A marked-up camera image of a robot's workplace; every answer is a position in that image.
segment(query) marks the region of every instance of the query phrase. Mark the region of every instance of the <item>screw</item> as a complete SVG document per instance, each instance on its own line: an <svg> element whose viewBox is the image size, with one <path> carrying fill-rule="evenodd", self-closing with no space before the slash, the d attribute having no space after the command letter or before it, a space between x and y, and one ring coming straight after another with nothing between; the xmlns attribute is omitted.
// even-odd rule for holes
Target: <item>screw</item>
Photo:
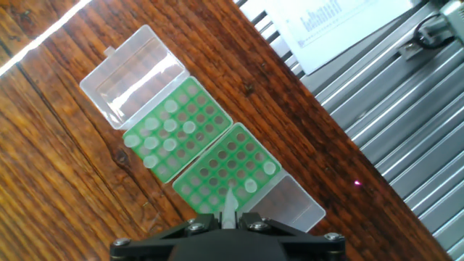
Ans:
<svg viewBox="0 0 464 261"><path fill-rule="evenodd" d="M340 234L338 233L327 233L324 237L330 241L337 240L340 238Z"/></svg>
<svg viewBox="0 0 464 261"><path fill-rule="evenodd" d="M255 222L255 223L251 224L248 228L253 230L253 231L263 231L266 228L268 228L268 224L266 224L266 223L264 223L262 221L258 221L258 222Z"/></svg>
<svg viewBox="0 0 464 261"><path fill-rule="evenodd" d="M201 223L193 223L191 224L188 229L192 232L197 232L197 231L200 231L204 228L204 225L201 224Z"/></svg>
<svg viewBox="0 0 464 261"><path fill-rule="evenodd" d="M124 246L126 244L129 244L131 242L131 239L127 239L127 238L121 238L121 239L116 239L113 244L116 246L116 247L121 247L121 246Z"/></svg>

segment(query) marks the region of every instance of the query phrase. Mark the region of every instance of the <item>clear plastic lid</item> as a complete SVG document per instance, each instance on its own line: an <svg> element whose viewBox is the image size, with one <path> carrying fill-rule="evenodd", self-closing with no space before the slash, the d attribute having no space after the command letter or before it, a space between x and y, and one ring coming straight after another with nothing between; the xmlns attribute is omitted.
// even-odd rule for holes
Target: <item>clear plastic lid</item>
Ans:
<svg viewBox="0 0 464 261"><path fill-rule="evenodd" d="M148 25L105 54L80 87L117 130L130 129L189 76Z"/></svg>
<svg viewBox="0 0 464 261"><path fill-rule="evenodd" d="M262 217L304 232L326 216L326 211L285 170L241 211L258 212Z"/></svg>

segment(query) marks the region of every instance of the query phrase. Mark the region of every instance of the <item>black cable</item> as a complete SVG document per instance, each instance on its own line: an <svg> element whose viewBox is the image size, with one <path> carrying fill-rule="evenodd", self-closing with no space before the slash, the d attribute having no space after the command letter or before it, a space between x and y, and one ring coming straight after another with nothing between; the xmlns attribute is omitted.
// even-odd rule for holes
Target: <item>black cable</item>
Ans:
<svg viewBox="0 0 464 261"><path fill-rule="evenodd" d="M422 28L422 25L424 23L426 23L427 21L429 21L430 19L437 18L439 16L440 16L440 14L434 14L434 15L432 15L430 17L427 17L426 19L424 19L422 22L420 22L418 24L418 26L414 30L414 35L413 35L413 40L417 45L419 45L420 47L422 47L424 49L434 50L434 49L440 49L442 47L445 47L445 46L447 46L448 44L452 43L455 40L455 37L451 36L451 37L448 37L448 38L444 39L441 43L433 43L432 44L432 43L425 43L423 41L423 36L419 32L419 30Z"/></svg>

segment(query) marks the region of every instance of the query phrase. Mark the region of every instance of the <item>wooden table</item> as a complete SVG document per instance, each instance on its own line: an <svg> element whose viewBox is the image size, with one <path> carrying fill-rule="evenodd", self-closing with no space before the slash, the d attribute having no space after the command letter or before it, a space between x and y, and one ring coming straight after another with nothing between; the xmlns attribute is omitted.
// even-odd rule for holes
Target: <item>wooden table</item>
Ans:
<svg viewBox="0 0 464 261"><path fill-rule="evenodd" d="M76 2L0 1L1 63ZM351 260L449 259L232 1L93 0L0 79L0 260L107 260L195 216L79 88L144 24L327 210L312 234Z"/></svg>

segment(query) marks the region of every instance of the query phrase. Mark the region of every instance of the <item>white paper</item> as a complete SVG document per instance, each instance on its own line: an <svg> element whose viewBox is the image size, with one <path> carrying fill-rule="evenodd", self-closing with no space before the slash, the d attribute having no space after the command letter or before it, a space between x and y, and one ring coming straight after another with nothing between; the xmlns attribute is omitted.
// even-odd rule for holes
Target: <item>white paper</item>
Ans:
<svg viewBox="0 0 464 261"><path fill-rule="evenodd" d="M262 0L306 74L399 17L409 0Z"/></svg>

